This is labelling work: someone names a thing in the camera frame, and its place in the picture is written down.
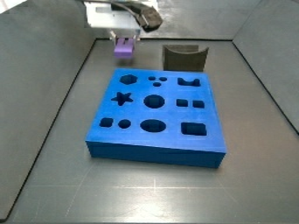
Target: circular hole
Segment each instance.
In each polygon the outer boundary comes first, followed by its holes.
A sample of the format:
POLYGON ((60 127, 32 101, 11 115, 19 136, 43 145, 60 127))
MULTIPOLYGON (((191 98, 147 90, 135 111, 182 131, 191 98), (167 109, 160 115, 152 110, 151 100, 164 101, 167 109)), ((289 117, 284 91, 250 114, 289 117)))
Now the circular hole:
POLYGON ((162 83, 160 82, 155 82, 154 86, 159 88, 162 86, 162 83))
POLYGON ((160 81, 167 81, 167 78, 166 77, 162 77, 159 80, 160 81))
POLYGON ((158 94, 151 94, 144 98, 144 105, 151 109, 159 109, 164 105, 164 98, 158 94))
POLYGON ((131 126, 131 122, 126 119, 118 123, 119 128, 127 129, 131 126))
POLYGON ((155 119, 150 119, 150 120, 144 120, 140 123, 140 127, 144 131, 156 133, 156 132, 162 132, 166 129, 166 124, 164 122, 155 120, 155 119))

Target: hexagonal hole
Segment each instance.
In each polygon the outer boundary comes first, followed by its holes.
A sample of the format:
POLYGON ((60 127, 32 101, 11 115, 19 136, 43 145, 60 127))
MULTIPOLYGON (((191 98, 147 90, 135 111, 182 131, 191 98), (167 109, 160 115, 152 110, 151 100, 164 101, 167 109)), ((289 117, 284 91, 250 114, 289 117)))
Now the hexagonal hole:
POLYGON ((127 74, 122 76, 119 81, 127 85, 131 85, 136 83, 136 79, 138 79, 136 76, 134 76, 132 74, 127 74))

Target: hole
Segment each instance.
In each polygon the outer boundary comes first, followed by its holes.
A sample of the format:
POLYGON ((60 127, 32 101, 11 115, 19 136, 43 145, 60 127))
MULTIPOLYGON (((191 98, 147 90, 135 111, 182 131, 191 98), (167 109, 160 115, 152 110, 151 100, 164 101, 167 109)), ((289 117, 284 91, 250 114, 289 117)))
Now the hole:
POLYGON ((204 109, 204 102, 203 101, 192 101, 192 106, 196 109, 204 109))
POLYGON ((162 86, 162 83, 160 82, 155 82, 154 86, 159 88, 162 86))
POLYGON ((131 122, 126 119, 118 123, 119 128, 127 129, 131 126, 131 122))
POLYGON ((199 87, 199 86, 202 85, 199 79, 187 81, 187 80, 184 80, 183 78, 178 78, 178 84, 179 84, 180 86, 187 86, 187 87, 199 87))
POLYGON ((164 122, 155 120, 155 119, 150 119, 150 120, 144 120, 140 123, 140 127, 144 131, 156 133, 156 132, 162 132, 166 129, 166 124, 164 122))
POLYGON ((166 77, 162 77, 159 80, 160 81, 167 81, 167 78, 166 77))
POLYGON ((118 106, 123 106, 126 102, 132 102, 134 100, 130 98, 131 93, 122 94, 116 92, 116 97, 111 99, 111 101, 118 102, 118 106))
POLYGON ((187 100, 178 99, 176 100, 176 106, 178 107, 188 107, 188 101, 187 100))
POLYGON ((191 136, 207 136, 206 125, 196 122, 183 122, 182 133, 191 136))
POLYGON ((112 118, 103 118, 100 120, 99 126, 104 128, 110 128, 112 126, 114 119, 112 118))
POLYGON ((144 105, 151 109, 159 109, 164 105, 164 98, 158 94, 151 94, 144 98, 144 105))
POLYGON ((119 81, 127 85, 131 85, 131 84, 136 83, 136 79, 138 78, 132 74, 127 74, 127 75, 122 76, 119 81))

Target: purple block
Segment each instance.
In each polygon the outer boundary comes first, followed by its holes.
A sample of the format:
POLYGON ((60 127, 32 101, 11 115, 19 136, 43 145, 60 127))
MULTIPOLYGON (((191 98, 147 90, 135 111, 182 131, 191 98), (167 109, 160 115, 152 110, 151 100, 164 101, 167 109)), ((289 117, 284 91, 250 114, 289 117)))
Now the purple block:
POLYGON ((135 40, 132 38, 119 38, 116 41, 115 56, 120 59, 134 57, 135 40))

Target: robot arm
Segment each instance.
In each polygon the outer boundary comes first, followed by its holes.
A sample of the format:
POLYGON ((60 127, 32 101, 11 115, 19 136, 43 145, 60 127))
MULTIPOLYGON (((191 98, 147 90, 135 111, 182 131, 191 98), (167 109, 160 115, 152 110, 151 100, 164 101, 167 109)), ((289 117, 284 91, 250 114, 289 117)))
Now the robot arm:
POLYGON ((156 11, 156 0, 143 0, 143 3, 84 0, 84 4, 90 26, 108 29, 110 37, 115 41, 115 56, 132 58, 142 29, 152 32, 163 23, 156 11))

